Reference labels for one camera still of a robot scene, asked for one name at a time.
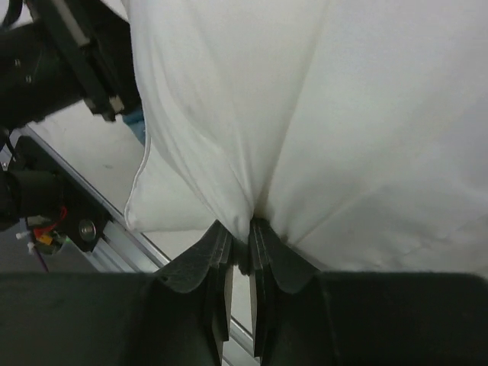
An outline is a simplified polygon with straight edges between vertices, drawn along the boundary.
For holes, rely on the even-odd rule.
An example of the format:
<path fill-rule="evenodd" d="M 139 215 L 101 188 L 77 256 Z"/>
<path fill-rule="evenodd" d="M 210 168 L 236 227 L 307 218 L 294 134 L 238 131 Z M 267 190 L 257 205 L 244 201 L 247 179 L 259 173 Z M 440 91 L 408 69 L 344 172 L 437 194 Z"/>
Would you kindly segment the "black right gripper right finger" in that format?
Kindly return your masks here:
<path fill-rule="evenodd" d="M 318 268 L 284 244 L 271 224 L 259 218 L 251 221 L 249 265 L 254 356 L 264 361 L 275 340 L 280 296 L 297 294 Z"/>

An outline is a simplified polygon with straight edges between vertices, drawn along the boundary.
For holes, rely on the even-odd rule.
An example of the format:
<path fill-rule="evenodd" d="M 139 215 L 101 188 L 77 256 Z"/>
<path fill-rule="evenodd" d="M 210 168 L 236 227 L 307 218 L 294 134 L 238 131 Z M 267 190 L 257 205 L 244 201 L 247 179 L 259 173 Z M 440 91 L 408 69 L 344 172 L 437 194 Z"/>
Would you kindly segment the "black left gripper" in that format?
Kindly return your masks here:
<path fill-rule="evenodd" d="M 26 1 L 82 88 L 93 114 L 113 122 L 140 104 L 130 26 L 103 1 Z"/>

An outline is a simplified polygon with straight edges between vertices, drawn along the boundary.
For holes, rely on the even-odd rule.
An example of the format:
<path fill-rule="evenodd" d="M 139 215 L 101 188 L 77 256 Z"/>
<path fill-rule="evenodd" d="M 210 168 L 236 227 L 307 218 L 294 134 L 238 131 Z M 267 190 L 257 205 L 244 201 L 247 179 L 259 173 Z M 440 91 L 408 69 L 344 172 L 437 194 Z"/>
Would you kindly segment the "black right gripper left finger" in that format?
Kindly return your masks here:
<path fill-rule="evenodd" d="M 219 222 L 167 264 L 164 286 L 164 365 L 221 365 L 230 338 L 233 238 Z"/>

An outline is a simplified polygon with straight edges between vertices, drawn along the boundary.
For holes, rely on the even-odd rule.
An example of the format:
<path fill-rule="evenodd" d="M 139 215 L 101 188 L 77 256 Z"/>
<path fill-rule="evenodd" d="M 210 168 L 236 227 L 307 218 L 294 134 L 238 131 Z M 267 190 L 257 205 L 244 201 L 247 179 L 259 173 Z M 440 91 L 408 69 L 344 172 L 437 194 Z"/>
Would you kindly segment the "blue houndstooth pillowcase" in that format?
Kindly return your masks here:
<path fill-rule="evenodd" d="M 122 116 L 122 121 L 130 128 L 137 140 L 144 145 L 146 141 L 146 125 L 143 110 L 136 110 Z"/>

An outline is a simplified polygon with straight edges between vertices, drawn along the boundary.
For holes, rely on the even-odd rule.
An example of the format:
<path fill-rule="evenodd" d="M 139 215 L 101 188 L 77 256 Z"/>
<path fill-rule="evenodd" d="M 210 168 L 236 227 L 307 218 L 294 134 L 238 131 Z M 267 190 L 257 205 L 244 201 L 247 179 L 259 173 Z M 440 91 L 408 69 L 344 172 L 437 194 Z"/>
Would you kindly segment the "white pillow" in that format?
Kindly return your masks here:
<path fill-rule="evenodd" d="M 265 218 L 328 268 L 487 273 L 485 1 L 126 1 L 143 232 Z"/>

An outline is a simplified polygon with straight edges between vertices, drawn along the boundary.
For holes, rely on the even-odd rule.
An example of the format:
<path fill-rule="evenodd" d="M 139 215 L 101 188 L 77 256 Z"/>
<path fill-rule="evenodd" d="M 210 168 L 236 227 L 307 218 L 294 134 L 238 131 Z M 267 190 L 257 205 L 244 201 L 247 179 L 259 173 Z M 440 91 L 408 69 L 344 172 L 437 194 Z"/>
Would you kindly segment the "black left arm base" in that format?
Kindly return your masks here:
<path fill-rule="evenodd" d="M 33 137 L 1 135 L 1 270 L 95 272 L 110 214 Z"/>

